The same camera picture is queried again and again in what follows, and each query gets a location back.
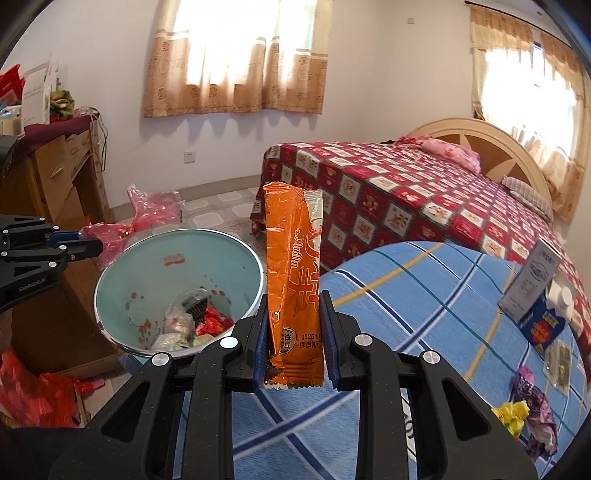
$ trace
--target wall switch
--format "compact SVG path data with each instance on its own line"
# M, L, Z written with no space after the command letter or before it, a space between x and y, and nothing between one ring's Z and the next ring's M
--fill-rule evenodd
M185 152L183 161L185 163L195 163L195 152Z

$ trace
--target blue plaid bed sheet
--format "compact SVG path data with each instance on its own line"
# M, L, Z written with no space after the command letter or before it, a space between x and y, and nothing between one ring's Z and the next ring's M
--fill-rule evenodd
M558 423L558 452L549 461L535 463L542 477L587 415L586 381L570 329L561 334L573 351L569 394L563 395L548 384L541 358L498 310L496 302L518 269L453 244L407 242L342 264L322 276L320 288L330 291L337 311L357 318L363 332L393 350L412 355L439 351L491 407L509 400L515 371L528 366L547 393ZM322 388L233 394L236 479L355 477L359 393L337 392L325 378ZM409 472L416 479L410 408L405 391L402 394ZM180 444L183 430L181 425ZM175 478L180 476L181 451L182 447L177 450Z

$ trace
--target orange snack wrapper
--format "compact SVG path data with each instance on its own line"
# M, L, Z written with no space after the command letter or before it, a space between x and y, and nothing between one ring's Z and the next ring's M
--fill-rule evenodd
M271 383L321 386L319 285L322 191L282 182L263 187L267 212L267 302L279 372Z

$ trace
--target light blue trash bin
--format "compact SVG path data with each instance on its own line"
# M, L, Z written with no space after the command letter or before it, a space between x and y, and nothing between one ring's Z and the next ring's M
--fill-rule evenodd
M148 357L164 312L179 295L205 287L218 311L239 320L256 312L263 286L261 262L247 244L213 230L175 230L138 242L105 269L95 290L95 315L111 342ZM180 358L204 347L170 354Z

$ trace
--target curtain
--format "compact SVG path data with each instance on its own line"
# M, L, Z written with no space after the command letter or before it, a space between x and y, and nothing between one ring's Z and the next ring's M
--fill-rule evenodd
M144 116L322 113L333 0L164 0Z
M472 7L475 116L512 135L540 166L562 220L572 220L589 158L589 78L572 50L507 15Z
M493 10L470 7L470 40L473 55L472 107L476 117L486 120L482 111L482 93L488 74L486 52L516 52L519 61L530 61L534 37L529 25Z
M572 141L570 149L559 161L543 165L549 179L550 193L556 197L555 208L564 220L570 222L579 201L590 149L591 82L573 50L556 38L541 33L541 46L546 61L546 75L574 98L572 108Z

